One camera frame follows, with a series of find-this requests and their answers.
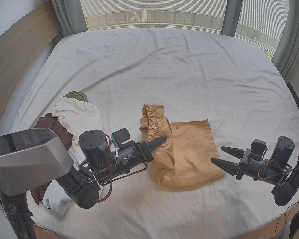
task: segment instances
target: wall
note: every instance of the wall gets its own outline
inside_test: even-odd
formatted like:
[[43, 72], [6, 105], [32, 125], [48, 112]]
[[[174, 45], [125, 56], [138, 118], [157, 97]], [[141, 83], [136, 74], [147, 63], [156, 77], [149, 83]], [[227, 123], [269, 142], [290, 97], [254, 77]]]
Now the wall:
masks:
[[[42, 0], [0, 0], [0, 35], [20, 18], [41, 4]], [[17, 90], [14, 91], [9, 102], [10, 111], [6, 110], [4, 112], [4, 117], [2, 117], [0, 121], [0, 135], [10, 131], [13, 120], [25, 94], [52, 50], [53, 44], [50, 43], [20, 80], [17, 85]], [[0, 238], [16, 239], [16, 235], [9, 222], [4, 217], [2, 210], [0, 210]]]

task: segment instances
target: light blue garment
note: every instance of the light blue garment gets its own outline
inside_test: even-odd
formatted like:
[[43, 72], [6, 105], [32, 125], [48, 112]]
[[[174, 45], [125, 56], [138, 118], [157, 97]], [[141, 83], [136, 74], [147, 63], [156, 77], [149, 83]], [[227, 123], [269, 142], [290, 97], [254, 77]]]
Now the light blue garment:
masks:
[[62, 217], [71, 202], [72, 199], [65, 193], [56, 180], [50, 183], [42, 200], [43, 205], [51, 209], [56, 217]]

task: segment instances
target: headboard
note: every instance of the headboard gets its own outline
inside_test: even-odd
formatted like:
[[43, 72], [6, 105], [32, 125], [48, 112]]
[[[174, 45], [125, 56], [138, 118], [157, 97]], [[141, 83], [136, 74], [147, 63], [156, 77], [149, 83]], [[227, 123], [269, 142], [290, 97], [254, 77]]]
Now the headboard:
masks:
[[59, 32], [59, 22], [48, 1], [0, 36], [0, 118], [19, 80]]

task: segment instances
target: white bed sheet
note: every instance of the white bed sheet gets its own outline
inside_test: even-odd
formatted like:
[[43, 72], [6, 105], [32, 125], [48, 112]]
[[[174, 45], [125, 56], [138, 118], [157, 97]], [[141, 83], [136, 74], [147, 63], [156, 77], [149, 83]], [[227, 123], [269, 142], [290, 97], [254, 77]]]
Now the white bed sheet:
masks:
[[[191, 30], [136, 28], [83, 32], [62, 39], [27, 93], [12, 132], [32, 127], [59, 96], [84, 92], [101, 110], [103, 131], [139, 131], [143, 104], [165, 106], [170, 122], [208, 119], [221, 146], [267, 142], [280, 135], [299, 154], [299, 111], [272, 62], [256, 44]], [[65, 238], [234, 238], [277, 218], [273, 185], [226, 174], [194, 190], [152, 182], [149, 171], [113, 184], [108, 200], [91, 209], [72, 202], [56, 219], [43, 205], [28, 205], [34, 220]]]

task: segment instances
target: curtain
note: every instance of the curtain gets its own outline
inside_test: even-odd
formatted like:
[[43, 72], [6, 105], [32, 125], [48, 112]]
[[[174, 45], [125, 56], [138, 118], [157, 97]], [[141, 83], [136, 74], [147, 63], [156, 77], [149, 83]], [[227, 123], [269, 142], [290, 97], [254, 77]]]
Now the curtain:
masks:
[[292, 77], [292, 71], [299, 65], [299, 0], [289, 1], [289, 14], [277, 50], [272, 58], [285, 82]]
[[61, 27], [61, 37], [88, 31], [80, 0], [51, 0], [51, 2]]

